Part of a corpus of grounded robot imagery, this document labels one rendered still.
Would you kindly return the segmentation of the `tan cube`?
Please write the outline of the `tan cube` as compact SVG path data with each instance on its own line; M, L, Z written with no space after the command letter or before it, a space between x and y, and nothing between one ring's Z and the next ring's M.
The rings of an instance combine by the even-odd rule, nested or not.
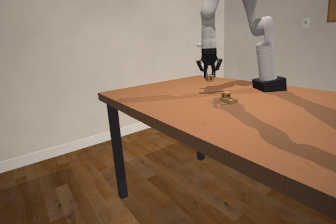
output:
M231 93L230 92L221 92L221 97L224 99L231 99Z
M212 74L207 75L207 80L208 82L212 82L214 80L214 76Z

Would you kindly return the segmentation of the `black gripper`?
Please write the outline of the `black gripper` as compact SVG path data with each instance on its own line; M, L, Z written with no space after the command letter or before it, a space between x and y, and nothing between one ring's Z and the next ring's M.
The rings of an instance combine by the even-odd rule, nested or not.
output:
M212 75L215 78L215 72L219 70L222 62L222 59L217 57L217 48L201 49L201 54L202 54L201 59L197 60L196 63L200 71L204 72L204 78L207 80L207 69L209 65L211 65ZM201 66L201 61L204 63L204 69ZM215 67L216 61L217 65Z

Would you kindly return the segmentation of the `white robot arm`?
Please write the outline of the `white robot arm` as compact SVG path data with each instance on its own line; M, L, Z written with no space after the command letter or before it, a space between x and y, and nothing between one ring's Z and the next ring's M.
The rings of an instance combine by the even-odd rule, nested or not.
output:
M274 50L274 23L270 16L257 18L256 4L258 0L242 0L249 28L254 36L264 35L263 41L256 44L258 72L260 81L277 79L276 57ZM216 48L215 11L219 0L204 0L201 7L201 49Z

